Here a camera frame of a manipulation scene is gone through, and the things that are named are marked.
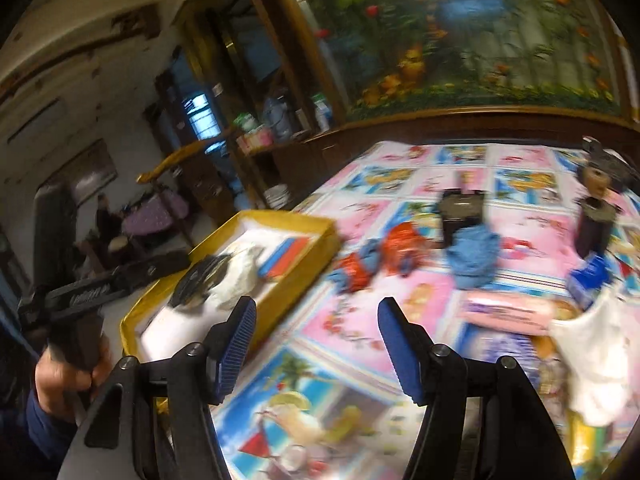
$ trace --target person in background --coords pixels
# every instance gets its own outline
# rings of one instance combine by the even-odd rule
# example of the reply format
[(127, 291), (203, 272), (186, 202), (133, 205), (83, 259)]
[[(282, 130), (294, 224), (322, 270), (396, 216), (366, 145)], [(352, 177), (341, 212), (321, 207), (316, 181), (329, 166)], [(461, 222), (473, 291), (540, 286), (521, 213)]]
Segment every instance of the person in background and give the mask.
[(99, 386), (111, 371), (105, 337), (92, 373), (38, 356), (11, 320), (0, 318), (0, 476), (2, 480), (54, 480), (76, 434), (65, 391)]
[(104, 193), (98, 194), (98, 209), (95, 212), (95, 226), (98, 229), (100, 241), (106, 246), (120, 235), (122, 216), (109, 211), (109, 199)]

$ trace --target white plastic bag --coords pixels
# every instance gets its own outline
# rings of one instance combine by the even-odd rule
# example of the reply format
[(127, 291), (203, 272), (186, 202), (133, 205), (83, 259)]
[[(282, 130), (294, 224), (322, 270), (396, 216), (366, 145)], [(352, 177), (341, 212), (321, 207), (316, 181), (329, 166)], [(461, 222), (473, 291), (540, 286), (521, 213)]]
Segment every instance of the white plastic bag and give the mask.
[(631, 395), (623, 287), (619, 280), (604, 285), (587, 312), (549, 325), (549, 333), (570, 369), (569, 408), (580, 413), (588, 426), (611, 424)]

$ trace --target wall mural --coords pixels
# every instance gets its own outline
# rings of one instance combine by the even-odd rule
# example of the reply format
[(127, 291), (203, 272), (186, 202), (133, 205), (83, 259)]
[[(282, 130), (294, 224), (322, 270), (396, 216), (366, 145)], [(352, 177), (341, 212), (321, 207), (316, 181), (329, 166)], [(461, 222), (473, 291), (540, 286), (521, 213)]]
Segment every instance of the wall mural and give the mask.
[(595, 0), (298, 0), (350, 119), (527, 104), (619, 115)]

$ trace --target blue sleeve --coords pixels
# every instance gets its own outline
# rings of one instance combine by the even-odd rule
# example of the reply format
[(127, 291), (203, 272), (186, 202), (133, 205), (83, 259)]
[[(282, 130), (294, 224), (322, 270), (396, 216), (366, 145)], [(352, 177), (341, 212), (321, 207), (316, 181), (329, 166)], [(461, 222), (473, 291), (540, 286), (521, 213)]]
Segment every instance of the blue sleeve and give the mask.
[(76, 434), (76, 425), (47, 415), (33, 391), (29, 394), (25, 420), (29, 439), (47, 462), (56, 470), (59, 469)]

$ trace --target metal screw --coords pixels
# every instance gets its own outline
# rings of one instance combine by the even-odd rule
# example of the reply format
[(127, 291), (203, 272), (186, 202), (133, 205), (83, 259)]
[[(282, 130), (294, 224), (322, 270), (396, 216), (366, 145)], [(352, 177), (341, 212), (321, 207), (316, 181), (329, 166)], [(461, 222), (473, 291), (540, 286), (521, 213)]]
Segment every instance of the metal screw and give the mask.
[(187, 347), (187, 355), (190, 356), (196, 356), (196, 355), (200, 355), (204, 352), (204, 346), (202, 345), (202, 343), (191, 343), (188, 347)]
[(513, 370), (518, 362), (510, 355), (505, 355), (504, 357), (500, 358), (500, 364), (507, 368), (507, 370)]
[(451, 348), (447, 345), (437, 344), (433, 345), (431, 351), (438, 357), (446, 357), (451, 353)]
[(126, 370), (127, 368), (131, 368), (135, 366), (136, 362), (138, 362), (138, 360), (135, 357), (133, 357), (133, 355), (128, 355), (120, 359), (120, 368), (122, 368), (123, 370)]

